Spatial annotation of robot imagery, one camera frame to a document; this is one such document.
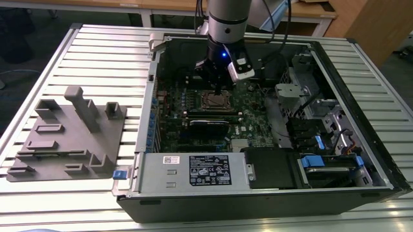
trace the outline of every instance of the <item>white label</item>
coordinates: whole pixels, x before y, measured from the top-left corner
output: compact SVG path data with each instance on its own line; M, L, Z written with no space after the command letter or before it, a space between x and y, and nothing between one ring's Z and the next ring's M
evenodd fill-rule
M239 65L246 64L246 59L244 59L244 58L238 59L238 60L236 60L236 63L238 63Z
M329 15L329 14L325 14L325 15L322 14L321 17L322 17L322 18L335 18L334 15Z
M163 164L179 164L179 156L163 156Z
M129 7L138 7L138 4L119 4L120 6L129 6Z

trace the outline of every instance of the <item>gray plastic block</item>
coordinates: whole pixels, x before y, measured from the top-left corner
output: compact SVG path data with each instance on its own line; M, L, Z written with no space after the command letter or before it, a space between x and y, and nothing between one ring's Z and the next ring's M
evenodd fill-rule
M97 116L99 116L99 112L97 112L97 108L96 108L96 106L95 106L93 101L92 101L91 99L87 99L87 100L85 100L85 103L87 103L87 105L88 105L88 109L89 109L91 112L92 112L92 115L93 115L95 117L97 117Z
M91 152L88 150L84 151L71 151L68 153L69 158L76 159L76 160L89 160L91 159Z
M68 175L80 175L89 172L88 168L83 165L83 163L67 163L64 167L64 172Z
M108 117L108 120L123 118L120 106L116 102L108 102L105 104L104 112L105 112L105 116Z
M97 156L92 154L89 167L96 173L105 173L113 171L115 164L111 162L107 155L104 155L101 160L99 160Z
M61 124L48 124L39 125L35 127L37 133L61 133L64 131L64 126Z
M36 173L31 166L23 165L20 167L11 167L7 172L12 177L32 177Z
M92 110L88 108L88 104L83 99L83 89L77 86L68 86L64 92L64 98L65 100L72 102L77 116L81 119L83 123L85 124L87 128L89 129L89 132L93 133L100 131Z
M55 140L49 141L29 141L25 145L25 148L29 150L40 150L40 149L56 149L59 144Z
M36 113L43 120L56 120L53 110L59 110L60 106L55 100L41 100L36 106Z
M81 92L79 87L68 88L67 98L75 105L39 102L39 109L49 110L55 119L37 118L8 171L8 181L111 178L127 109L116 102L95 106L92 100L83 99ZM84 117L95 121L97 131L89 131Z

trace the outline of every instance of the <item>barcode sticker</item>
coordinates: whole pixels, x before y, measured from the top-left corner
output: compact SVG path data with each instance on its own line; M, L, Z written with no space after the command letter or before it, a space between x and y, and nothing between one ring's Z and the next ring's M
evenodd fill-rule
M163 164L179 164L179 156L163 156Z

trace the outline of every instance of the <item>metal slotted table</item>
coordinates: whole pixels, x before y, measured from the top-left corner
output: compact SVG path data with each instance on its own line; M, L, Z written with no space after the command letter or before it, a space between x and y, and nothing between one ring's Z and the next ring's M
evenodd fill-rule
M67 85L79 85L96 105L127 106L117 165L131 165L143 94L148 76L148 39L155 31L191 34L183 29L148 29L83 25L69 29L35 87L0 139L0 231L408 231L413 228L413 193L371 203L337 216L289 217L206 223L135 223L115 201L111 189L128 189L128 181L65 180L9 183L8 167L36 120L39 99L68 104ZM267 38L262 34L248 37ZM371 64L359 46L346 39L317 40L408 179L413 182L413 112Z

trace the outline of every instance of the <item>blue latch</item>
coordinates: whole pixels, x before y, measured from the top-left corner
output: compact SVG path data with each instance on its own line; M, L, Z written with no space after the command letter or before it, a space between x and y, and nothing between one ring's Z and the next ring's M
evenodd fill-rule
M319 135L315 136L315 140L317 140L317 143L318 143L318 147L321 148L321 150L323 150L325 149L325 145L322 143L322 139L321 139Z
M362 161L361 156L355 156L355 162L357 162L358 167L363 166L363 161Z
M306 156L301 159L303 168L323 167L323 161L321 156Z
M125 180L128 178L128 171L115 170L112 178L113 180Z

